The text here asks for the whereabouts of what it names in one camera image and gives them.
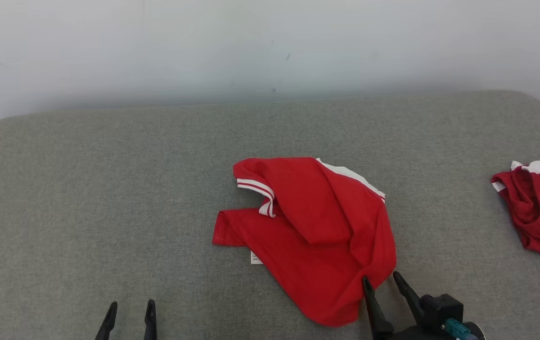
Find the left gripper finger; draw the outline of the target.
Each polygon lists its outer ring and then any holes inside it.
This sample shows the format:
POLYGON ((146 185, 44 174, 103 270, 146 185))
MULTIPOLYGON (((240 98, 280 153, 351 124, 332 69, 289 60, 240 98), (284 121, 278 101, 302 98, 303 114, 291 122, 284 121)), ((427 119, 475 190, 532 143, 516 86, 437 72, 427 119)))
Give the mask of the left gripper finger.
POLYGON ((158 340, 156 306, 153 299, 149 299, 144 317, 145 333, 143 340, 158 340))
POLYGON ((113 301, 112 304, 110 304, 108 311, 106 312, 104 320, 102 321, 102 324, 98 329, 94 340, 110 340, 110 333, 115 327, 117 311, 118 303, 117 301, 113 301))

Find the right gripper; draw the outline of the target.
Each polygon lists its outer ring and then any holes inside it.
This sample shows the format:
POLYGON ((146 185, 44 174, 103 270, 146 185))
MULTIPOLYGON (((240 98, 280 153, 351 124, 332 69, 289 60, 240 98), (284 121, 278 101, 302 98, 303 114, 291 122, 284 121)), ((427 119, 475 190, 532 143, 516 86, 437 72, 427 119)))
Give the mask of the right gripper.
MULTIPOLYGON (((421 307, 421 298, 398 271, 393 272, 393 279, 397 284, 400 294, 406 299, 415 323, 423 324, 425 312, 421 307)), ((375 297, 374 288, 367 276, 363 276, 363 296, 373 340, 464 340, 454 338, 447 333, 443 335, 428 333, 417 325, 408 327, 404 331, 393 333, 394 327, 386 320, 375 297)), ((474 340, 486 340, 484 332, 477 324, 464 323, 464 326, 476 337, 474 340)))

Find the red white basketball jersey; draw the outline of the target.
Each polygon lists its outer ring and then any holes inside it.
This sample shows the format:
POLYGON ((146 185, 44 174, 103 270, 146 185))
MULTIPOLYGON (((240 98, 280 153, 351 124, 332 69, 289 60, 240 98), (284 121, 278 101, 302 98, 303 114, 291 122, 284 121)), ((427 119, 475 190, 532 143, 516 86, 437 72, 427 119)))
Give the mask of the red white basketball jersey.
POLYGON ((244 159, 233 175, 263 203, 220 211, 212 243, 251 250, 313 322, 356 321, 363 277, 378 288, 397 265, 385 194, 311 157, 244 159))

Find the grey fabric sofa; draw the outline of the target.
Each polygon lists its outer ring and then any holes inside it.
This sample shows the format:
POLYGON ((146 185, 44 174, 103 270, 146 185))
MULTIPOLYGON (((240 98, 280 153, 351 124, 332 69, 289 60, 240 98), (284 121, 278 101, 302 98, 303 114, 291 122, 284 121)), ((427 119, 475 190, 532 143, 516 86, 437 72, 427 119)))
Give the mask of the grey fabric sofa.
POLYGON ((218 211, 257 207, 233 164, 311 156, 386 195, 397 270, 448 293, 487 340, 540 340, 540 254, 490 184, 540 161, 540 101, 515 91, 41 113, 0 120, 0 340, 363 340, 311 322, 218 211))

